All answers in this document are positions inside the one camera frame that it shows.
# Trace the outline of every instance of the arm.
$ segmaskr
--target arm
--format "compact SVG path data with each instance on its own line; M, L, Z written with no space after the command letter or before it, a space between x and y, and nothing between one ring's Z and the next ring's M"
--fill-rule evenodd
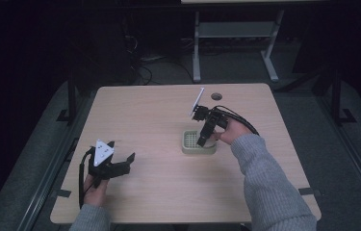
M88 189L84 197L84 205L69 230L108 230L110 215L102 208L109 180L102 180L97 188L92 185L93 177L87 176L84 189Z
M233 119L214 138L231 144L238 159L253 230L316 230L315 217L262 138Z

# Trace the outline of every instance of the forearm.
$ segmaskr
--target forearm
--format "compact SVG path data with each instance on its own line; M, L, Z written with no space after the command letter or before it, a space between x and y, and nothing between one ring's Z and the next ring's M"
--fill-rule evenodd
M69 230L105 230L109 231L110 216L108 211L101 207L84 204Z
M282 168L256 135L231 145L245 176L245 201L254 230L316 230L316 219Z

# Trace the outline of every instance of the gray carpet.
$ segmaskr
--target gray carpet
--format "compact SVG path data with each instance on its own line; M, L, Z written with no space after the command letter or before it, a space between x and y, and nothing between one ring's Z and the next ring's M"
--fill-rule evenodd
M297 74L291 73L298 44L278 44L272 59L279 83L272 83L261 61L260 46L233 51L216 56L201 57L202 84L214 83L267 83L277 89L292 82ZM192 57L185 55L181 64L192 71ZM152 84L191 84L192 80L184 67L160 60L147 64L153 73ZM141 70L147 78L148 72ZM311 187L321 192L317 197L322 211L318 230L361 230L361 181L345 148L338 128L331 121L324 108L326 97L318 98L310 93L312 81L292 93L276 93L275 100L294 142L297 154ZM78 117L71 126L57 122L57 116L67 107L66 85L54 95L42 115L35 132L14 167L8 182L0 193L0 230L16 230L23 220L24 212L37 190L50 161L56 153L64 153L65 161L60 163L59 173L49 186L42 209L33 220L33 230L67 230L69 225L54 224L49 220L55 194L60 188L69 165L67 152L74 138L79 138L90 110L93 96L79 96ZM361 153L361 101L357 93L344 85L342 105L350 109L357 123L345 124L345 131L356 149ZM113 226L113 230L172 230L169 225ZM236 224L199 224L189 230L239 230Z

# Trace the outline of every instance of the person's left hand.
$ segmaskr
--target person's left hand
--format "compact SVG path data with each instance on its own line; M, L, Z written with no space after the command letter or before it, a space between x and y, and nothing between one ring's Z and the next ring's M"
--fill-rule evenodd
M102 180L98 188L92 184L94 177L87 175L87 178L84 182L84 191L87 191L84 196L84 203L90 204L97 207L102 207L106 199L106 189L108 187L108 180Z

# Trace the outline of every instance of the hand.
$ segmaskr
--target hand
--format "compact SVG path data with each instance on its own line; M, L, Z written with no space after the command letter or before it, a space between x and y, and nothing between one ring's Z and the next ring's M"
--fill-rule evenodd
M90 204L97 207L102 207L106 198L106 189L108 187L108 180L101 180L98 188L93 185L94 177L87 175L84 182L84 191L87 191L84 196L84 203Z
M244 134L252 134L252 132L241 122L229 117L227 129L221 133L214 132L211 138L231 144L236 138Z

